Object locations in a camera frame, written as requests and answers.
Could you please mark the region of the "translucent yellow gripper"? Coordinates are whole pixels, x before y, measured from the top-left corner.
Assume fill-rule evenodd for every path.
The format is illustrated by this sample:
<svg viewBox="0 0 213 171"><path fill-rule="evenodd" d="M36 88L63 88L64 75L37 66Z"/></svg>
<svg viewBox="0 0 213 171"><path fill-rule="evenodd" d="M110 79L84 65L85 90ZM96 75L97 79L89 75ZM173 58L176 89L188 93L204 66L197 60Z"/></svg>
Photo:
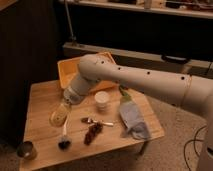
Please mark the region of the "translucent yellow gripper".
<svg viewBox="0 0 213 171"><path fill-rule="evenodd" d="M67 103L61 103L58 108L51 114L49 122L53 127L64 125L68 115L71 113L72 106Z"/></svg>

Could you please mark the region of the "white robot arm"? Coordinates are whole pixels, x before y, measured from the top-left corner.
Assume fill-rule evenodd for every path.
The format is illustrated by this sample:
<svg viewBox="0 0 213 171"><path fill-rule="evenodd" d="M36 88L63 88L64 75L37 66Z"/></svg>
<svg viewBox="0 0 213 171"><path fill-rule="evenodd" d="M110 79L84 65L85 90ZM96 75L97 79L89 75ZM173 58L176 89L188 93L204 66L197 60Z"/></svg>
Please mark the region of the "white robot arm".
<svg viewBox="0 0 213 171"><path fill-rule="evenodd" d="M50 117L60 127L73 105L80 104L101 81L111 81L173 104L207 122L197 171L213 171L213 79L117 65L101 54L80 58L78 72L64 89L62 102Z"/></svg>

